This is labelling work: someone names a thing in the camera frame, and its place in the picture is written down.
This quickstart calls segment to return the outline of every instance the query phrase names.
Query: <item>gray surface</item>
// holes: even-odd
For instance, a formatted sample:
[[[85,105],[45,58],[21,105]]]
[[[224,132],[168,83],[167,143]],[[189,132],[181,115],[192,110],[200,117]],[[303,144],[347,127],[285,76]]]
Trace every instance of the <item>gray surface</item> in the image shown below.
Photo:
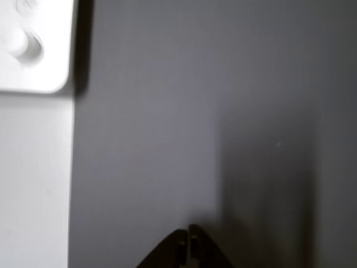
[[[355,87],[353,7],[303,2],[95,3],[70,268],[135,267],[192,222],[237,267],[356,266],[352,170],[329,172],[352,157],[336,159],[353,135],[333,96]]]

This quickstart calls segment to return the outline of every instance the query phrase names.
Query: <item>dark object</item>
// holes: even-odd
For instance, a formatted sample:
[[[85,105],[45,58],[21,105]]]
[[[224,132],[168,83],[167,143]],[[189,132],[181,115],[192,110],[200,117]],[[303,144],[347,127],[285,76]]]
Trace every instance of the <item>dark object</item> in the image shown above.
[[[218,246],[197,225],[176,230],[167,236],[137,268],[179,268],[186,265],[187,254],[197,259],[199,268],[233,268]]]

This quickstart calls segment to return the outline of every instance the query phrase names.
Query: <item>white surface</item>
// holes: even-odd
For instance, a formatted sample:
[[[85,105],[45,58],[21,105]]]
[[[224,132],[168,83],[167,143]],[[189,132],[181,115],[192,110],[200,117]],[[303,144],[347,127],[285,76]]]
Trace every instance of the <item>white surface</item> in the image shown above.
[[[53,93],[66,84],[71,72],[74,3],[74,0],[0,0],[0,43],[5,44],[0,46],[0,90]],[[41,57],[31,60],[27,57],[25,63],[14,57],[13,52],[18,54],[26,43],[19,32],[38,40],[42,45]]]
[[[0,95],[0,267],[66,268],[73,100]]]

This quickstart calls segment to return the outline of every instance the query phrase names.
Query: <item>white plastic device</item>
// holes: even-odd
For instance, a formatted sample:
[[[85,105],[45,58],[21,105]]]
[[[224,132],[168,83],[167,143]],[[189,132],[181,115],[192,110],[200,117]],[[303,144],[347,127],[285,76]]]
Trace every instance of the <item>white plastic device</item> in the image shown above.
[[[72,72],[76,0],[0,0],[0,90],[54,93]]]

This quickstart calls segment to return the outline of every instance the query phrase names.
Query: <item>round button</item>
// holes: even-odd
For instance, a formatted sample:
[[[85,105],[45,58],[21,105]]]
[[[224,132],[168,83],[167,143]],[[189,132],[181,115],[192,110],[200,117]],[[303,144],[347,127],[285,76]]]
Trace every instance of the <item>round button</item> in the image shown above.
[[[18,27],[9,27],[0,32],[0,47],[14,57],[23,55],[29,44],[27,34]]]
[[[38,6],[38,0],[17,0],[16,10],[21,16],[30,16]]]
[[[37,62],[43,51],[38,37],[19,27],[0,30],[0,49],[22,64]]]

